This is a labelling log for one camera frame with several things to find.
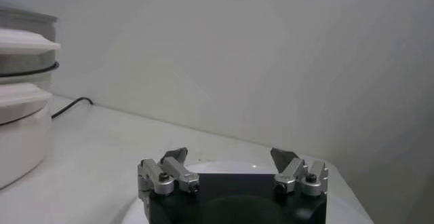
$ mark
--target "white wall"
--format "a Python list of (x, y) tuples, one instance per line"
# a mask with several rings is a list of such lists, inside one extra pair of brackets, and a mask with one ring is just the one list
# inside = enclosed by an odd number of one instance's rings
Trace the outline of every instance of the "white wall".
[(433, 167), (432, 0), (5, 1), (60, 18), (55, 93), (324, 157), (379, 223)]

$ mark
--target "container lid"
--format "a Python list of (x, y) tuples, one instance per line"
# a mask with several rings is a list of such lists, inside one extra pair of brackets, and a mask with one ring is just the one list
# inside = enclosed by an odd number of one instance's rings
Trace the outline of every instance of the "container lid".
[(31, 83), (0, 85), (0, 124), (37, 112), (51, 97), (51, 93)]
[(0, 54), (39, 55), (58, 49), (60, 49), (60, 44), (54, 43), (40, 34), (0, 28)]

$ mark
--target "white table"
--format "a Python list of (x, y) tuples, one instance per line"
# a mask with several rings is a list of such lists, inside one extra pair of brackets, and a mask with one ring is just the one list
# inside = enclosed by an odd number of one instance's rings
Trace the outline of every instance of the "white table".
[[(54, 112), (70, 101), (56, 96), (50, 107)], [(0, 223), (120, 223), (136, 198), (137, 163), (157, 160), (169, 149), (188, 147), (186, 164), (230, 160), (273, 165), (270, 147), (85, 102), (54, 120), (52, 136), (45, 160), (0, 191)], [(370, 220), (337, 169), (328, 167), (329, 192)]]

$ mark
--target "black cable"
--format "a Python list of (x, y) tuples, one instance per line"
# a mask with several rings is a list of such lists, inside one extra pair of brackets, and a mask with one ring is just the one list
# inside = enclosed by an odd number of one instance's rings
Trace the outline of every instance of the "black cable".
[(92, 100), (90, 100), (90, 98), (87, 97), (80, 97), (74, 100), (74, 102), (70, 103), (69, 105), (65, 106), (64, 108), (62, 108), (61, 110), (57, 111), (56, 113), (54, 113), (52, 115), (52, 119), (58, 117), (59, 115), (61, 115), (62, 113), (64, 113), (65, 111), (69, 110), (72, 106), (74, 106), (76, 103), (78, 103), (81, 100), (86, 100), (88, 101), (91, 105), (94, 105), (94, 102)]

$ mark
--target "stacked white containers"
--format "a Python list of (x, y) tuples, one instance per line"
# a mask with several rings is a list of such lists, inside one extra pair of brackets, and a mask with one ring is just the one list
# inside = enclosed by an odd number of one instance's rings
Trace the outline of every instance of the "stacked white containers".
[(55, 21), (0, 7), (0, 189), (37, 166), (51, 143), (52, 95), (45, 90), (58, 67)]

